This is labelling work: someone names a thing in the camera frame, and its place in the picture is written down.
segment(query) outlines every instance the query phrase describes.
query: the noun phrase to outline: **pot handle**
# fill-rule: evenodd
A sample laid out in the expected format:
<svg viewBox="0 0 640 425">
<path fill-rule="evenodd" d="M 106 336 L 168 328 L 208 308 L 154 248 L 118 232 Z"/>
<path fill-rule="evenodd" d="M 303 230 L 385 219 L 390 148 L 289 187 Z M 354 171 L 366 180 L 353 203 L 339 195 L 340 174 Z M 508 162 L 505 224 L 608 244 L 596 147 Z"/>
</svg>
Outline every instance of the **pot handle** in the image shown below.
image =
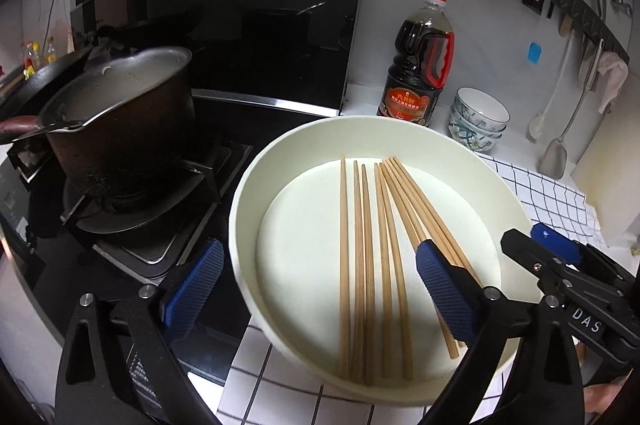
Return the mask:
<svg viewBox="0 0 640 425">
<path fill-rule="evenodd" d="M 31 132 L 40 127 L 38 117 L 33 115 L 15 116 L 4 121 L 0 121 L 0 145 L 11 143 L 22 134 Z"/>
</svg>

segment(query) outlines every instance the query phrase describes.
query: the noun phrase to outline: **floral bowl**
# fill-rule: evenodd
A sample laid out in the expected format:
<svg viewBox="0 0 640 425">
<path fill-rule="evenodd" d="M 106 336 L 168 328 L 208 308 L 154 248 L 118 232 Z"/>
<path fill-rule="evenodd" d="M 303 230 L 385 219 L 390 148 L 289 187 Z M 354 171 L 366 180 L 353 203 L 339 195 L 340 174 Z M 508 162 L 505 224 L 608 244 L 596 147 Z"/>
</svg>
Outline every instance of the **floral bowl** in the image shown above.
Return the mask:
<svg viewBox="0 0 640 425">
<path fill-rule="evenodd" d="M 453 105 L 465 121 L 487 132 L 501 132 L 511 119 L 509 111 L 487 93 L 471 87 L 460 88 Z"/>
<path fill-rule="evenodd" d="M 502 138 L 502 132 L 490 134 L 473 127 L 460 116 L 453 105 L 449 112 L 449 133 L 455 141 L 477 152 L 486 152 L 492 149 Z"/>
</svg>

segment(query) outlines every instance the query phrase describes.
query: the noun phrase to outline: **wooden chopstick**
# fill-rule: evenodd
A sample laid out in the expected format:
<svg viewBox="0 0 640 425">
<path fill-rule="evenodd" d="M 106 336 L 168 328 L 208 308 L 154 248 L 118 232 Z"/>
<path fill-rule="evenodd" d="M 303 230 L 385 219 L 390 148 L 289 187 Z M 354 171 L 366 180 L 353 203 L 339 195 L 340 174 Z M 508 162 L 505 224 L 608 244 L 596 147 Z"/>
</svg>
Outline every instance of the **wooden chopstick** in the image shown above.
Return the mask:
<svg viewBox="0 0 640 425">
<path fill-rule="evenodd" d="M 349 291 L 349 219 L 347 208 L 347 167 L 340 156 L 340 357 L 338 375 L 349 378 L 351 342 L 351 296 Z"/>
<path fill-rule="evenodd" d="M 364 382 L 364 324 L 365 324 L 365 285 L 364 250 L 362 241 L 362 197 L 360 195 L 360 173 L 358 162 L 353 162 L 353 202 L 355 206 L 355 244 L 356 244 L 356 286 L 355 316 L 353 325 L 353 343 L 351 344 L 351 379 Z"/>
<path fill-rule="evenodd" d="M 385 201 L 382 198 L 380 168 L 373 165 L 376 180 L 376 202 L 378 206 L 378 233 L 380 236 L 380 261 L 382 263 L 382 378 L 392 376 L 393 308 L 391 301 L 391 268 L 389 265 L 388 237 L 386 235 Z"/>
<path fill-rule="evenodd" d="M 436 246 L 443 252 L 444 256 L 447 260 L 456 266 L 462 265 L 455 254 L 452 246 L 447 241 L 444 236 L 444 233 L 439 229 L 436 220 L 427 210 L 427 207 L 423 204 L 422 200 L 418 197 L 418 194 L 415 192 L 415 189 L 409 184 L 408 180 L 401 174 L 401 171 L 398 169 L 398 166 L 391 160 L 386 161 L 387 165 L 390 167 L 390 170 L 394 172 L 394 176 L 396 180 L 399 182 L 402 191 L 410 198 L 411 204 L 413 205 L 415 211 L 418 213 L 420 220 L 424 224 L 425 228 L 429 231 L 431 238 L 434 240 Z"/>
<path fill-rule="evenodd" d="M 364 164 L 362 165 L 362 213 L 364 215 L 364 261 L 367 295 L 364 324 L 364 383 L 365 385 L 373 385 L 376 368 L 376 279 L 373 268 L 373 233 L 371 228 L 369 181 L 367 180 L 367 167 Z"/>
<path fill-rule="evenodd" d="M 415 251 L 418 248 L 418 245 L 426 239 L 424 236 L 424 230 L 420 226 L 420 223 L 415 219 L 415 214 L 411 208 L 411 204 L 409 203 L 409 200 L 406 199 L 406 196 L 404 196 L 404 192 L 401 190 L 401 185 L 398 184 L 398 181 L 393 176 L 392 168 L 387 161 L 382 162 L 382 174 L 385 177 L 386 184 L 389 186 L 389 190 L 391 190 L 391 196 L 394 198 L 394 202 L 398 208 L 400 219 L 402 219 L 406 233 L 409 235 L 411 246 L 413 246 Z M 453 338 L 451 331 L 447 328 L 446 323 L 437 309 L 436 313 L 438 314 L 440 329 L 442 330 L 444 341 L 447 345 L 447 350 L 449 351 L 449 357 L 453 360 L 460 355 L 458 346 L 456 345 L 456 341 Z"/>
<path fill-rule="evenodd" d="M 396 167 L 398 168 L 398 171 L 401 172 L 402 175 L 404 175 L 404 177 L 407 179 L 412 189 L 414 190 L 415 194 L 417 194 L 417 196 L 419 197 L 419 200 L 422 202 L 421 204 L 423 205 L 424 208 L 427 209 L 428 214 L 431 215 L 431 219 L 433 219 L 435 222 L 435 230 L 436 230 L 435 233 L 439 235 L 443 235 L 444 241 L 449 243 L 450 249 L 452 249 L 453 255 L 457 259 L 456 262 L 458 262 L 458 264 L 456 265 L 460 265 L 466 268 L 466 270 L 468 270 L 468 272 L 473 276 L 476 282 L 481 284 L 478 274 L 476 274 L 476 271 L 474 270 L 474 268 L 471 266 L 471 263 L 466 258 L 466 255 L 462 251 L 462 248 L 460 248 L 460 245 L 458 244 L 458 242 L 455 240 L 453 235 L 451 235 L 449 228 L 447 228 L 447 225 L 444 224 L 444 221 L 442 220 L 438 212 L 435 210 L 435 208 L 433 207 L 433 205 L 431 204 L 427 196 L 424 195 L 420 187 L 411 177 L 411 174 L 409 174 L 409 172 L 406 171 L 406 169 L 404 168 L 404 166 L 402 165 L 402 163 L 398 158 L 393 157 L 391 161 L 393 164 L 396 165 Z"/>
<path fill-rule="evenodd" d="M 412 223 L 411 218 L 409 217 L 409 211 L 404 205 L 404 200 L 401 198 L 398 189 L 396 188 L 396 184 L 394 183 L 391 174 L 388 171 L 388 165 L 386 162 L 382 162 L 380 166 L 380 171 L 382 172 L 382 176 L 385 179 L 386 186 L 389 187 L 389 191 L 391 192 L 391 197 L 396 204 L 396 208 L 398 209 L 398 213 L 400 214 L 400 219 L 404 224 L 404 229 L 406 230 L 407 235 L 409 236 L 409 241 L 411 242 L 412 248 L 414 250 L 418 248 L 420 245 L 420 241 L 418 240 L 418 234 L 416 233 L 414 224 Z"/>
<path fill-rule="evenodd" d="M 380 176 L 380 186 L 382 199 L 385 205 L 386 227 L 389 232 L 389 242 L 391 243 L 391 254 L 394 259 L 394 270 L 396 272 L 396 287 L 398 289 L 398 302 L 400 306 L 400 334 L 402 339 L 402 376 L 407 381 L 414 379 L 414 344 L 411 338 L 411 326 L 409 322 L 409 302 L 406 296 L 406 286 L 404 284 L 404 272 L 402 271 L 402 256 L 398 245 L 398 233 L 394 214 L 391 211 L 391 202 L 386 191 L 386 181 L 384 174 Z"/>
</svg>

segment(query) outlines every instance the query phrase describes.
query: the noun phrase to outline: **large white bowl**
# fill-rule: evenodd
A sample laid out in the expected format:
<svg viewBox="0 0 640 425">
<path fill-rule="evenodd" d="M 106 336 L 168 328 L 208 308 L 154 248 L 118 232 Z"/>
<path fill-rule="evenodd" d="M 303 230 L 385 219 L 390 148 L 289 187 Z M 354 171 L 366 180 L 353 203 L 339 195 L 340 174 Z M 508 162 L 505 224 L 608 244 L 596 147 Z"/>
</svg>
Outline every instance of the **large white bowl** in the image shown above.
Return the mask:
<svg viewBox="0 0 640 425">
<path fill-rule="evenodd" d="M 417 379 L 401 379 L 397 329 L 394 379 L 378 376 L 375 386 L 365 387 L 336 375 L 341 154 L 348 159 L 352 297 L 352 158 L 367 165 L 377 255 L 372 164 L 388 156 L 398 156 L 414 176 L 483 284 L 495 285 L 513 299 L 537 302 L 541 296 L 537 279 L 498 252 L 502 234 L 511 228 L 528 234 L 530 220 L 508 186 L 471 151 L 425 127 L 377 116 L 331 118 L 293 129 L 265 148 L 242 176 L 230 213 L 230 255 L 244 300 L 274 347 L 324 381 L 366 401 L 430 405 L 459 360 L 449 359 L 433 302 L 415 270 L 414 252 L 397 212 Z M 514 355 L 517 343 L 508 342 L 500 369 Z"/>
</svg>

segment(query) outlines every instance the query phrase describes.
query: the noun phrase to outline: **soy sauce bottle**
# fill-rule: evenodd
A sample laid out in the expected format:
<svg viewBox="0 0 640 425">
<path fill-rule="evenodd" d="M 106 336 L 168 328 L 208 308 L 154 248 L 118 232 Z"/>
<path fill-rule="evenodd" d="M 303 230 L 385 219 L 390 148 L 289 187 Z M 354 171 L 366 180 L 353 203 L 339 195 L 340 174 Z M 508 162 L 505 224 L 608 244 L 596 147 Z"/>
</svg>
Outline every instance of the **soy sauce bottle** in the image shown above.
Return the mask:
<svg viewBox="0 0 640 425">
<path fill-rule="evenodd" d="M 429 124 L 453 58 L 454 34 L 444 15 L 446 5 L 447 0 L 427 0 L 402 24 L 379 116 Z"/>
</svg>

